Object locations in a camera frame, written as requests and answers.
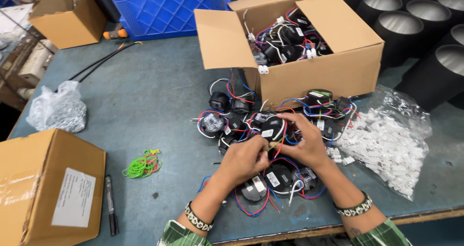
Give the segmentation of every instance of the cardboard box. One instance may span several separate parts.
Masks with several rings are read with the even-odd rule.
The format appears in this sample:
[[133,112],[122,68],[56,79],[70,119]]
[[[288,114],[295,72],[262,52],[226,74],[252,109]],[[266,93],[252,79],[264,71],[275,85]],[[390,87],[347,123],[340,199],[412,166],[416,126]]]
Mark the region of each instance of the cardboard box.
[[[333,54],[272,66],[268,74],[260,74],[243,25],[245,10],[247,26],[256,35],[295,5]],[[269,100],[265,109],[275,110],[310,89],[327,89],[334,98],[374,91],[384,41],[343,0],[239,0],[229,6],[233,11],[195,9],[203,65],[205,69],[244,68],[249,87],[262,101]]]
[[98,235],[105,151],[51,129],[0,143],[0,245],[70,246]]
[[40,0],[28,20],[59,49],[98,43],[106,24],[94,0]]

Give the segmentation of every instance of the blue-gray table surface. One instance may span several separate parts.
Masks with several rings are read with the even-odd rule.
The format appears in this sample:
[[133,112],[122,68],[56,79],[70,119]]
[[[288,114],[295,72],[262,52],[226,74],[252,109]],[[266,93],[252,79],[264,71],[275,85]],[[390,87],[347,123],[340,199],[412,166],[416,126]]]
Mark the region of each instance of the blue-gray table surface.
[[[42,86],[55,89],[120,44],[117,40],[102,41],[59,51],[33,98],[40,95]],[[410,65],[387,70],[379,82],[394,87]],[[195,197],[201,180],[217,169],[218,165],[210,163],[222,159],[217,139],[202,137],[189,120],[209,107],[208,83],[227,77],[229,72],[229,69],[204,70],[198,37],[191,36],[132,46],[83,81],[80,93],[87,105],[87,125],[76,135],[107,151],[106,173],[112,176],[121,231],[110,238],[104,197],[100,235],[83,245],[153,245],[161,237],[166,222],[182,213],[185,204]],[[244,92],[238,79],[236,88],[239,93]],[[30,103],[10,138],[36,132],[25,120],[29,108]],[[414,202],[395,194],[354,164],[340,168],[387,216],[462,206],[462,118],[464,111],[447,103],[432,112],[433,136],[427,139],[430,153],[415,188]],[[149,148],[162,151],[161,170],[147,178],[122,176],[121,171]],[[154,193],[159,194],[158,198],[154,199]],[[211,242],[341,223],[327,192],[311,201],[297,197],[291,207],[287,205],[288,199],[283,199],[281,214],[268,205],[258,217],[241,212],[231,195],[226,200],[215,219],[215,228],[208,235]],[[250,211],[260,207],[259,203],[253,205],[241,196],[239,200]]]

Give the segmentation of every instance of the plastic bag of terminal connectors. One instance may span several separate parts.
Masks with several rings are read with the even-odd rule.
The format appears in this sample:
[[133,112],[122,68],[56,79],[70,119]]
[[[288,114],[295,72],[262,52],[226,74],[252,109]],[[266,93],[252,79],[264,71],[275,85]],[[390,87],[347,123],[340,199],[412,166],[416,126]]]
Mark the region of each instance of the plastic bag of terminal connectors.
[[77,81],[61,83],[57,93],[42,86],[42,94],[32,100],[26,121],[37,131],[59,128],[77,133],[85,127],[87,110],[80,98]]
[[335,142],[397,194],[413,200],[432,135],[429,114],[410,97],[378,85],[353,127]]

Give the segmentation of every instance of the blue plastic crate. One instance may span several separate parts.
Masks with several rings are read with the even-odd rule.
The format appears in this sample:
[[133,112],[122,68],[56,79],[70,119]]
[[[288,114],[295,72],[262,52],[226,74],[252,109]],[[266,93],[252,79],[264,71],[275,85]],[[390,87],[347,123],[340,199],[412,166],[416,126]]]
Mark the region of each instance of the blue plastic crate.
[[194,9],[227,10],[230,0],[113,0],[132,40],[196,35]]

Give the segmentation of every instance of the bracelet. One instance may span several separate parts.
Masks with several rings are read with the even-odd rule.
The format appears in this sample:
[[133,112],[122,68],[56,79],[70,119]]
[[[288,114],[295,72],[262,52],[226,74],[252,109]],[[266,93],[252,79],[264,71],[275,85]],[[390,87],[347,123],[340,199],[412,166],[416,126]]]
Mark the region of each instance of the bracelet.
[[195,213],[192,211],[192,208],[190,205],[192,204],[192,201],[187,203],[185,206],[185,215],[187,215],[187,219],[198,229],[202,231],[209,231],[212,229],[212,226],[214,225],[214,220],[212,221],[211,224],[207,224],[204,221],[202,221],[200,218],[198,218]]
[[368,196],[367,193],[361,191],[364,194],[364,201],[361,202],[359,205],[356,205],[355,207],[351,208],[339,208],[335,202],[333,203],[333,206],[337,210],[337,212],[341,215],[344,216],[358,216],[361,215],[365,212],[367,212],[371,207],[372,207],[372,199],[371,197]]

